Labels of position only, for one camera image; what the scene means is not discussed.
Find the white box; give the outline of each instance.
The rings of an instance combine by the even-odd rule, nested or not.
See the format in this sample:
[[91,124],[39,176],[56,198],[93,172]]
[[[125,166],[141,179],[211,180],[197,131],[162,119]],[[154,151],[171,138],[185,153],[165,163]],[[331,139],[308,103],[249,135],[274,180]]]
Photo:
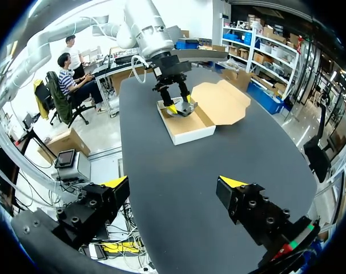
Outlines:
[[[174,98],[176,103],[182,98]],[[195,111],[188,117],[172,117],[163,101],[157,107],[164,125],[176,146],[214,134],[216,126],[230,125],[243,119],[250,98],[236,87],[221,80],[217,84],[202,83],[194,87],[192,102],[197,102]]]

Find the table surface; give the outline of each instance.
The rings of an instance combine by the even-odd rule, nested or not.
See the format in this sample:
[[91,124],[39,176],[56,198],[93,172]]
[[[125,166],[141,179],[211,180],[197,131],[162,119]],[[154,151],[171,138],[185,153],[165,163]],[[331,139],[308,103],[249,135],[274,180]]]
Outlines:
[[[186,83],[192,90],[219,80],[215,72],[193,68]],[[243,120],[174,146],[156,107],[161,98],[152,91],[155,83],[148,74],[145,84],[130,78],[120,90],[123,166],[135,221],[153,263],[160,274],[255,270],[265,248],[230,220],[216,196],[217,178],[260,184],[272,202],[291,210],[294,222],[307,214],[316,193],[305,159],[254,100]],[[179,96],[178,85],[169,91]]]

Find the person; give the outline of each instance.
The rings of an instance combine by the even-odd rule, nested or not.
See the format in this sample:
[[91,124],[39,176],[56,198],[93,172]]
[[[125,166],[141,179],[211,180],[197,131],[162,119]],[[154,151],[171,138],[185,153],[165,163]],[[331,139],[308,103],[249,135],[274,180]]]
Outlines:
[[83,68],[83,57],[80,54],[79,50],[76,49],[73,45],[75,43],[75,35],[68,36],[65,39],[66,47],[62,50],[61,53],[69,53],[71,56],[71,64],[69,66],[70,70],[74,70],[73,79],[82,78],[85,76],[84,68]]
[[86,74],[83,77],[73,79],[75,72],[70,70],[71,55],[63,53],[58,58],[58,65],[61,67],[59,74],[59,86],[63,94],[70,97],[70,93],[75,93],[76,104],[81,104],[90,95],[93,98],[92,104],[95,104],[97,113],[105,112],[106,109],[102,107],[103,99],[99,92],[98,86],[93,80],[93,76]]

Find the small screen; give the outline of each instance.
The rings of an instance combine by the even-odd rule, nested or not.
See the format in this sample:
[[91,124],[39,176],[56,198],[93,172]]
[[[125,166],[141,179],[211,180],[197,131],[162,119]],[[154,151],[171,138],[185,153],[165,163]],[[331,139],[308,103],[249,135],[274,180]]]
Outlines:
[[73,151],[68,151],[59,154],[58,163],[61,165],[71,163],[71,158],[73,157]]

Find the white shelving unit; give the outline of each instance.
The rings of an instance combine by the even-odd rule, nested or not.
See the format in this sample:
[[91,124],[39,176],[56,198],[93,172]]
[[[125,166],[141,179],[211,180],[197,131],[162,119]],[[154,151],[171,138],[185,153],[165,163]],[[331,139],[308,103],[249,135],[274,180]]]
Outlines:
[[[235,58],[235,59],[238,59],[238,60],[241,60],[243,62],[246,62],[247,63],[247,66],[246,66],[246,72],[247,73],[254,71],[254,69],[256,69],[256,68],[259,68],[261,70],[264,70],[264,71],[270,73],[272,76],[274,76],[275,79],[279,80],[279,82],[282,82],[282,83],[286,84],[286,90],[283,92],[283,96],[282,96],[282,99],[285,99],[288,96],[289,92],[291,91],[292,80],[294,78],[295,71],[296,71],[296,68],[297,68],[297,63],[299,61],[299,53],[295,49],[293,49],[293,48],[291,48],[291,47],[289,47],[289,46],[287,46],[285,44],[282,44],[279,41],[276,41],[276,40],[273,40],[271,38],[268,38],[268,37],[265,37],[265,36],[257,34],[257,31],[255,29],[253,29],[253,30],[243,30],[243,29],[238,29],[238,28],[235,28],[235,27],[225,26],[224,25],[224,21],[225,20],[226,19],[222,19],[223,27],[222,27],[222,33],[221,33],[221,45],[222,46],[229,46],[229,47],[230,46],[241,47],[241,48],[244,48],[246,50],[249,50],[248,60],[245,60],[245,59],[243,59],[242,57],[239,57],[239,56],[234,56],[232,54],[229,54],[229,55],[231,57]],[[251,33],[252,34],[251,45],[249,46],[249,45],[246,45],[244,43],[237,42],[237,41],[233,41],[233,40],[229,40],[229,39],[224,39],[223,38],[223,34],[224,33],[229,33],[229,32],[237,33],[238,35],[240,35],[240,34],[243,35],[245,33]],[[290,64],[290,63],[286,62],[285,60],[282,60],[281,58],[279,58],[277,56],[274,56],[271,53],[268,53],[268,52],[266,52],[264,50],[261,50],[261,49],[257,49],[255,47],[255,44],[258,41],[258,39],[271,42],[271,43],[275,44],[276,46],[280,47],[281,49],[283,49],[287,54],[292,54],[295,57],[295,62],[293,64]],[[259,53],[268,55],[269,57],[273,58],[273,60],[276,60],[281,65],[283,65],[284,69],[285,68],[290,69],[291,70],[291,74],[290,74],[289,80],[284,79],[282,76],[280,76],[279,74],[275,73],[273,70],[270,70],[269,68],[263,66],[262,64],[260,64],[258,62],[255,62],[253,60],[253,56],[254,56],[255,52],[259,52]]]

